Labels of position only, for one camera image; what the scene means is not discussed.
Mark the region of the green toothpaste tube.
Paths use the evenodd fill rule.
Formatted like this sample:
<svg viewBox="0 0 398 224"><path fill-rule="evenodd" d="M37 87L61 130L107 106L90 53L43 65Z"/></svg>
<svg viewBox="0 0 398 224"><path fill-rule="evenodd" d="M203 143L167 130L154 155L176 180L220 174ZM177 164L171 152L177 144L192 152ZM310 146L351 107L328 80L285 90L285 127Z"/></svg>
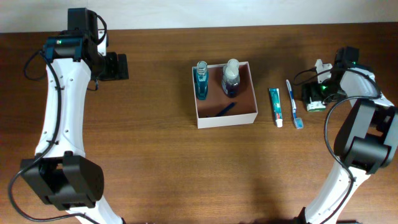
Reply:
<svg viewBox="0 0 398 224"><path fill-rule="evenodd" d="M275 116L275 123L278 128L283 127L282 109L280 106L280 95L278 88L270 88L269 93L271 96L272 107Z"/></svg>

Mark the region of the blue white toothbrush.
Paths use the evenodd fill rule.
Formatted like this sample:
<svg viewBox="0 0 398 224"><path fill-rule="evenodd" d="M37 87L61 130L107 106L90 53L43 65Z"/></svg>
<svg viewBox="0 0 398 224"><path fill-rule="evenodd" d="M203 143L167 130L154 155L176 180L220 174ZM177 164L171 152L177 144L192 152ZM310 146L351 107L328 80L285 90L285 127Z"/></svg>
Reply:
<svg viewBox="0 0 398 224"><path fill-rule="evenodd" d="M302 118L299 118L297 116L297 107L296 107L296 103L294 100L292 85L290 84L289 80L286 80L286 85L287 85L287 89L289 92L290 103L292 106L292 118L293 118L294 126L296 129L303 129L303 121L302 121Z"/></svg>

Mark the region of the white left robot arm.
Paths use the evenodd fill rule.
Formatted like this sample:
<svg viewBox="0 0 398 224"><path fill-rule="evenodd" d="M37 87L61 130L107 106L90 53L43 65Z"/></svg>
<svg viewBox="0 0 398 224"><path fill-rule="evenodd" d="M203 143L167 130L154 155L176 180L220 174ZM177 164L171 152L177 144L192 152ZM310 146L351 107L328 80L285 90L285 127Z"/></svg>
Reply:
<svg viewBox="0 0 398 224"><path fill-rule="evenodd" d="M82 223L122 223L104 197L101 167L83 146L83 113L90 81L126 80L124 54L108 52L103 18L86 8L68 10L67 28L38 54L48 78L44 126L35 155L21 162L22 177L46 205Z"/></svg>

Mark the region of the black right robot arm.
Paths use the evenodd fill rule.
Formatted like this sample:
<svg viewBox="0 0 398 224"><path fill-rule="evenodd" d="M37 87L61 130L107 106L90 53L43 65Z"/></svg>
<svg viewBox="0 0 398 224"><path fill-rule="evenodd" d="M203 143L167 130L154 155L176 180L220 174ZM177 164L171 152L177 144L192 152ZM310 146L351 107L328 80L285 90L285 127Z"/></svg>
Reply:
<svg viewBox="0 0 398 224"><path fill-rule="evenodd" d="M397 149L397 107L383 94L371 67L361 65L359 49L342 47L333 63L317 60L314 76L294 82L302 90L307 111L331 105L324 128L326 147L334 164L318 196L294 223L338 223L338 217L358 187L387 167ZM328 137L332 112L344 102L351 110L333 144Z"/></svg>

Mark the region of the purple pump soap bottle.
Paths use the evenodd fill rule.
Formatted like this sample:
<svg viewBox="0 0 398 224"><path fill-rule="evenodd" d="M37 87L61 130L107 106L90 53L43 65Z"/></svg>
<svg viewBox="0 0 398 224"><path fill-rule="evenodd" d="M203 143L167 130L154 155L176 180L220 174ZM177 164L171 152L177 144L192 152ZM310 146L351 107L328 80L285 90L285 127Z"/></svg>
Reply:
<svg viewBox="0 0 398 224"><path fill-rule="evenodd" d="M223 67L221 86L226 96L234 98L238 94L239 84L239 61L232 58Z"/></svg>

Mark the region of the blue Listerine mouthwash bottle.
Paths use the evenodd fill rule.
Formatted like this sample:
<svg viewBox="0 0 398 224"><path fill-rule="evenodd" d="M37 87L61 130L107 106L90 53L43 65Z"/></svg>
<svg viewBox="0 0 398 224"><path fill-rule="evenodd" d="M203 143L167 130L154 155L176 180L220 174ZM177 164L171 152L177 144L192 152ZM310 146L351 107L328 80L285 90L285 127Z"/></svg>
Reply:
<svg viewBox="0 0 398 224"><path fill-rule="evenodd" d="M205 100L208 94L208 65L205 61L199 61L195 72L195 93L199 100Z"/></svg>

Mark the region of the green soap box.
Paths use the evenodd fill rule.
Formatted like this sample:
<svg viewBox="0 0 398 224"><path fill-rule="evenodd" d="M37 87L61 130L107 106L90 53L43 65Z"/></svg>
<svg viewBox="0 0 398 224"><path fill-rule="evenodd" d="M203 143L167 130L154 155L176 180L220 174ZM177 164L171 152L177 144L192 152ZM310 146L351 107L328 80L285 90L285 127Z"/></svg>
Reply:
<svg viewBox="0 0 398 224"><path fill-rule="evenodd" d="M321 101L313 101L306 104L308 112L325 111L326 106Z"/></svg>

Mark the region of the blue disposable razor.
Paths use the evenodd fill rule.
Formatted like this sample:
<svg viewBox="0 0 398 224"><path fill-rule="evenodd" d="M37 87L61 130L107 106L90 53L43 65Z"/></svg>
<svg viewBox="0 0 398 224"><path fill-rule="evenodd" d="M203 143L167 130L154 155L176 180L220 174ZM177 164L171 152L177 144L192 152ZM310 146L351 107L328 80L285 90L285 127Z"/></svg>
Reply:
<svg viewBox="0 0 398 224"><path fill-rule="evenodd" d="M230 103L227 107L225 107L225 108L222 109L219 113L217 113L217 114L215 115L215 117L224 116L229 110L231 110L232 108L234 108L235 105L236 105L236 102Z"/></svg>

